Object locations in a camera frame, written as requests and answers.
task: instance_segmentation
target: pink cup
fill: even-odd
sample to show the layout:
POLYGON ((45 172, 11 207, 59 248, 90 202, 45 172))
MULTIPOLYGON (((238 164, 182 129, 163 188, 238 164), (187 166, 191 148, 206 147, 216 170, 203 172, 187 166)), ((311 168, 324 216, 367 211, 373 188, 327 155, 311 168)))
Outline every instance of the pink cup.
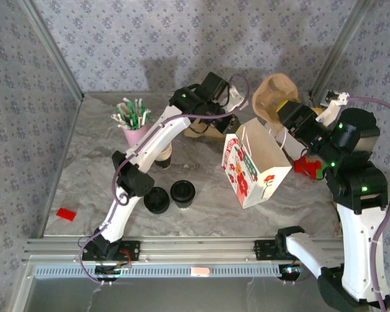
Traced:
POLYGON ((148 130, 148 123, 137 130, 128 130, 123 128, 125 138, 127 139, 130 147, 133 147, 138 141, 140 141, 140 139, 148 132, 148 130))

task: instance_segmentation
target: black cup lid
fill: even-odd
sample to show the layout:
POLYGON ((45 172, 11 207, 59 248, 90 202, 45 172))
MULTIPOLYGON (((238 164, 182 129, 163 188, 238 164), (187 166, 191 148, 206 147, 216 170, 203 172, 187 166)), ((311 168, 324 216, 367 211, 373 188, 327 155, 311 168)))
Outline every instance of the black cup lid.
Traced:
POLYGON ((168 193, 161 187, 153 187, 149 194, 144 196, 144 205, 151 213, 159 215, 169 208, 168 193))
POLYGON ((187 180, 176 181, 170 188, 170 197, 178 203, 189 202, 195 197, 195 187, 187 180))

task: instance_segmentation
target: red block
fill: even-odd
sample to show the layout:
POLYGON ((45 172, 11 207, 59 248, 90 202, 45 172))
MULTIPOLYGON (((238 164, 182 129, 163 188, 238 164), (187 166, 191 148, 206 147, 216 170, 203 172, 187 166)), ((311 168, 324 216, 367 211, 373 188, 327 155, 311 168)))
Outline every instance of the red block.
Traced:
POLYGON ((309 174, 302 166, 306 169, 307 172, 309 172, 311 175, 310 178, 312 180, 317 177, 317 170, 322 169, 320 161, 307 162, 305 156, 303 156, 301 159, 298 159, 297 161, 294 161, 294 171, 308 176, 309 174))
POLYGON ((63 219, 69 220, 69 221, 72 221, 76 215, 77 214, 75 212, 67 210, 65 208, 59 208, 59 210, 57 212, 57 216, 59 216, 63 219))

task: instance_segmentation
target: red object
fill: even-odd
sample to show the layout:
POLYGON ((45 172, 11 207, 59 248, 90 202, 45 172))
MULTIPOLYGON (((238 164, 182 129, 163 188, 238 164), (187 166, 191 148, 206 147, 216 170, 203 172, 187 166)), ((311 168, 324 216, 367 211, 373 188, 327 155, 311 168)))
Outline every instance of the red object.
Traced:
POLYGON ((120 250, 119 251, 121 254, 127 255, 127 263, 129 264, 129 268, 131 268, 131 257, 130 253, 127 250, 120 250))
POLYGON ((247 196, 248 184, 242 174, 239 174, 237 176, 237 182, 239 184, 241 193, 244 194, 244 196, 247 196))
POLYGON ((65 208, 59 208, 57 216, 64 218, 66 220, 72 221, 77 214, 73 211, 67 210, 65 208))
POLYGON ((274 180, 274 175, 268 175, 266 176, 265 182, 269 182, 271 180, 274 180))
POLYGON ((243 160, 243 157, 244 157, 244 154, 242 153, 242 150, 239 149, 239 151, 237 152, 239 154, 239 158, 240 160, 242 161, 243 160))
POLYGON ((294 171, 300 174, 304 174, 305 176, 311 175, 311 179, 315 180, 317 177, 317 170, 321 170, 322 165, 320 161, 306 161, 305 156, 297 161, 294 161, 294 171))

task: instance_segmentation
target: metal frame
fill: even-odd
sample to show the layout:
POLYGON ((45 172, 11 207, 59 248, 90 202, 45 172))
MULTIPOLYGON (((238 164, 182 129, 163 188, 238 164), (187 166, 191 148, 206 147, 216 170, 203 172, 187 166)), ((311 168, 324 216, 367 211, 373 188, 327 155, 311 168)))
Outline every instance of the metal frame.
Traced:
POLYGON ((71 124, 71 127, 70 127, 70 132, 68 133, 68 137, 66 138, 64 150, 62 151, 62 155, 60 157, 60 161, 59 161, 59 164, 58 164, 58 169, 57 169, 57 172, 55 174, 55 178, 54 178, 53 183, 52 183, 51 192, 49 193, 49 197, 48 197, 48 199, 46 201, 46 206, 45 206, 45 211, 43 213, 43 218, 42 218, 42 221, 40 222, 40 225, 39 225, 39 228, 38 228, 38 232, 37 232, 38 233, 37 234, 38 237, 43 237, 44 236, 47 220, 49 218, 49 212, 51 210, 53 199, 55 198, 55 194, 57 193, 59 179, 60 179, 60 176, 61 176, 62 171, 64 169, 65 159, 66 159, 66 156, 68 154, 68 150, 70 149, 71 139, 72 139, 72 136, 73 136, 73 131, 75 129, 75 126, 77 125, 79 110, 81 109, 82 105, 83 105, 83 98, 81 98, 78 101, 77 109, 75 110, 75 113, 73 115, 73 120, 72 120, 72 124, 71 124))
POLYGON ((348 18, 337 35, 337 38, 335 39, 335 42, 333 43, 324 64, 322 65, 312 84, 312 100, 315 105, 319 105, 321 102, 325 93, 326 85, 328 84, 333 71, 344 55, 352 37, 361 25, 365 14, 369 11, 374 3, 375 0, 356 0, 354 3, 354 6, 350 11, 350 15, 348 15, 348 18))
MULTIPOLYGON (((27 242, 19 281, 14 288, 8 311, 23 311, 35 276, 42 278, 57 277, 61 270, 74 269, 71 276, 62 271, 64 277, 78 278, 78 253, 81 239, 86 237, 46 237, 30 239, 27 242)), ((133 262, 138 274, 143 277, 144 269, 150 275, 150 269, 162 269, 155 272, 157 277, 189 277, 191 266, 202 265, 209 267, 214 276, 279 276, 278 265, 291 261, 256 261, 254 241, 274 239, 272 237, 127 237, 127 241, 140 241, 139 261, 133 262)), ((311 238, 327 255, 343 261, 342 238, 311 238)), ((96 262, 85 265, 92 270, 96 262)), ((133 277, 133 271, 124 278, 133 277)))
POLYGON ((68 85, 68 88, 71 90, 75 99, 79 101, 84 95, 81 92, 81 89, 79 88, 79 85, 77 84, 68 64, 62 56, 62 53, 59 51, 57 44, 53 40, 51 33, 47 29, 46 23, 40 15, 36 5, 31 0, 18 0, 18 2, 21 8, 25 11, 27 17, 30 19, 33 28, 44 44, 49 56, 55 62, 55 65, 68 85))

